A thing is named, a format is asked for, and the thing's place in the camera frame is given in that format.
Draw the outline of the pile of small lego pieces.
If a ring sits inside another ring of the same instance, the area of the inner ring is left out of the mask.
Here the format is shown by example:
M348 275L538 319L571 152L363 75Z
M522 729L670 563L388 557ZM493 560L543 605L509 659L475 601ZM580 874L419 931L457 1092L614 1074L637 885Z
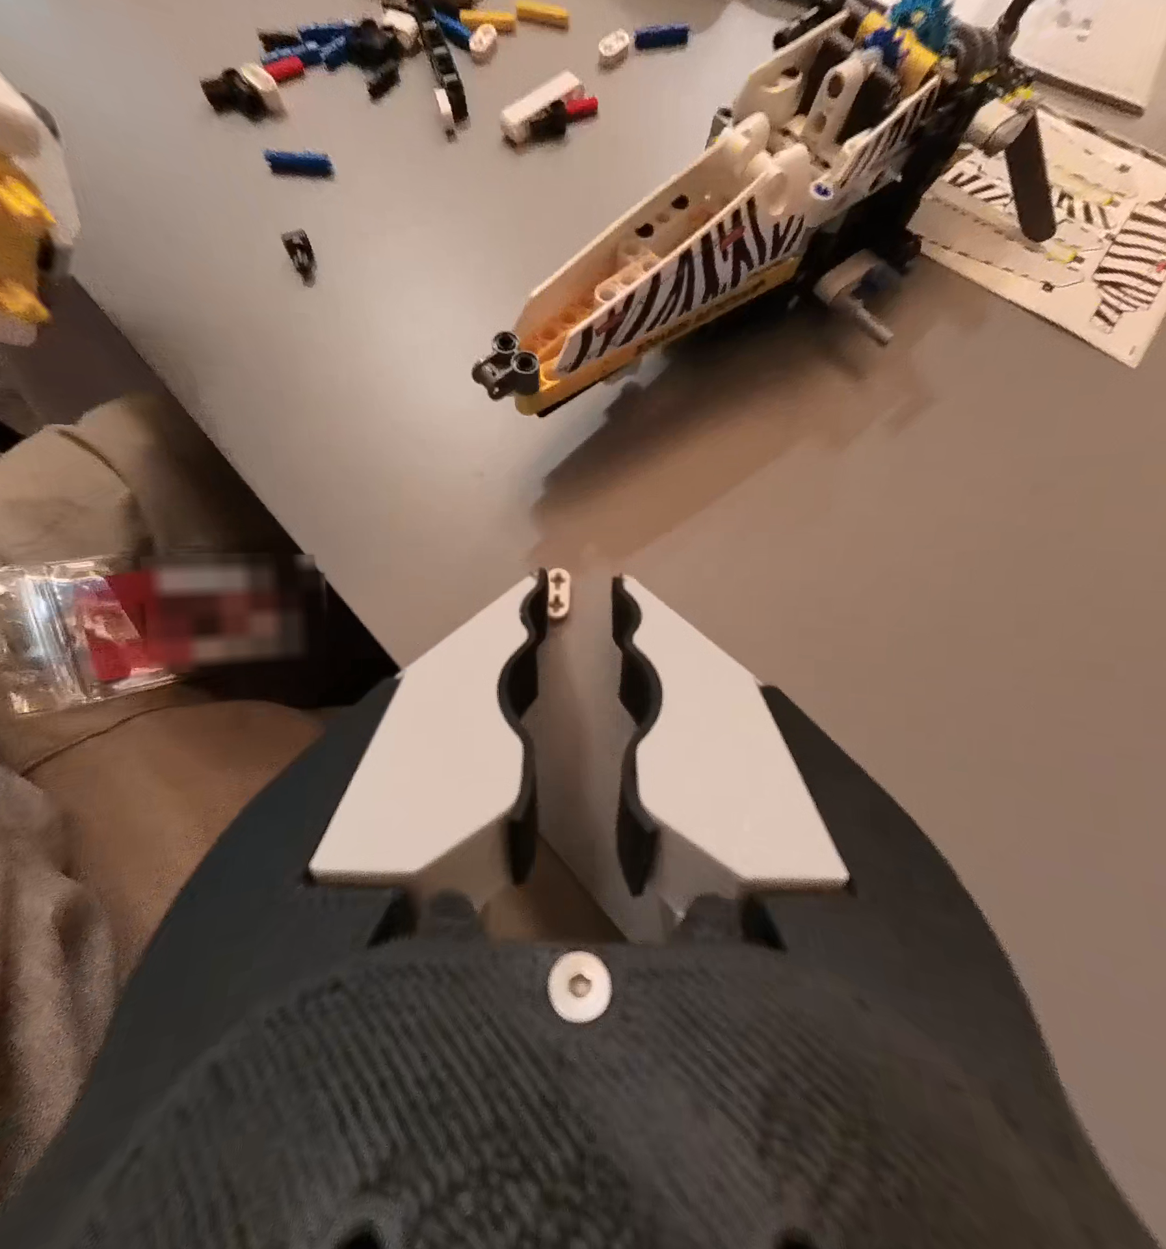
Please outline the pile of small lego pieces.
M380 2L377 18L333 24L299 24L289 31L258 31L262 57L225 66L202 78L199 88L217 114L240 114L258 122L282 114L280 86L302 78L312 66L337 72L357 66L367 77L370 100L383 100L400 83L405 57L424 55L434 78L434 108L445 134L469 122L466 88L455 52L472 64L490 64L499 38L519 24L565 31L571 12L553 2L512 2L512 11L461 7L459 2ZM676 50L690 40L690 24L644 24L615 30L599 38L596 64L607 72L626 63L631 50ZM545 86L509 102L499 114L502 138L522 147L556 140L571 124L596 114L596 97L560 72Z

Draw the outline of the person's beige trousers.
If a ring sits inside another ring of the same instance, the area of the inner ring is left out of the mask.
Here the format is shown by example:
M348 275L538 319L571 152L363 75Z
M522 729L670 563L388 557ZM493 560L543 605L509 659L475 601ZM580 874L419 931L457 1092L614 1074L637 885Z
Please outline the person's beige trousers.
M298 548L169 401L110 401L0 457L0 567L251 554L292 563ZM331 589L306 623L306 658L68 711L19 716L0 686L0 765L60 808L66 874L110 921L119 980L217 837L321 736L328 711L395 673Z

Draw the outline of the clear plastic bag red card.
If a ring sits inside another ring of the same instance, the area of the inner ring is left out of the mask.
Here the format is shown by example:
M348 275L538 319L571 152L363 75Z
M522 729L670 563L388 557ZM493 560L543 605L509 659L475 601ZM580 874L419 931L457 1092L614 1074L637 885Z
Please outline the clear plastic bag red card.
M0 692L16 716L96 706L179 683L144 614L117 596L120 557L0 567Z

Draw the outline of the zebra sticker sheet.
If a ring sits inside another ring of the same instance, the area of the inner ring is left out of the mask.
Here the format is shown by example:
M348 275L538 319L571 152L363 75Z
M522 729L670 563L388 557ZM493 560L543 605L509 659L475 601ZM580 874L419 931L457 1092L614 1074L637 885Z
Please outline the zebra sticker sheet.
M1002 157L966 151L922 197L922 256L1139 367L1166 319L1166 157L1039 112L1055 234L1030 244Z

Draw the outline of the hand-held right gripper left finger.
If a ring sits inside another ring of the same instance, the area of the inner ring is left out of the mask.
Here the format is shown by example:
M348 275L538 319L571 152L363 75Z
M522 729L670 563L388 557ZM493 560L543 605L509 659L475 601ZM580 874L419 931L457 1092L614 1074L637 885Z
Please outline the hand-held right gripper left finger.
M547 576L530 574L402 670L308 859L324 885L497 898L528 880Z

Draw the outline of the yellow lego connector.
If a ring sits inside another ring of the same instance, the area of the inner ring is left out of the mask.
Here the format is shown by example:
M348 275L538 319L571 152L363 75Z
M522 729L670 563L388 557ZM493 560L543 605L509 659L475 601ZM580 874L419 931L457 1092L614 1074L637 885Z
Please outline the yellow lego connector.
M49 322L42 291L57 259L54 227L35 184L0 152L0 316L29 328Z

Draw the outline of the zebra striped lego model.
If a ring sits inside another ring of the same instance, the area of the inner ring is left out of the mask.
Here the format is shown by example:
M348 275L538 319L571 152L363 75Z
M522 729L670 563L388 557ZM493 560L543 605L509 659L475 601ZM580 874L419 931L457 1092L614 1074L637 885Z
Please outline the zebra striped lego model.
M1030 2L967 24L952 2L815 2L772 36L709 143L533 291L470 378L545 416L745 306L808 296L888 342L859 291L921 252L910 219L967 151L1004 157L1016 227L1055 209L1032 72L1010 55Z

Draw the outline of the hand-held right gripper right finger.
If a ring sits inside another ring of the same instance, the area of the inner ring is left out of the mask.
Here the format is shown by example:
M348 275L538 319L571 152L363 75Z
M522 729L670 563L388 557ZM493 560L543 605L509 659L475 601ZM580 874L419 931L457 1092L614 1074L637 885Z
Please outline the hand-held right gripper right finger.
M608 612L631 724L615 811L627 896L682 921L702 898L846 891L772 691L626 574L610 579Z

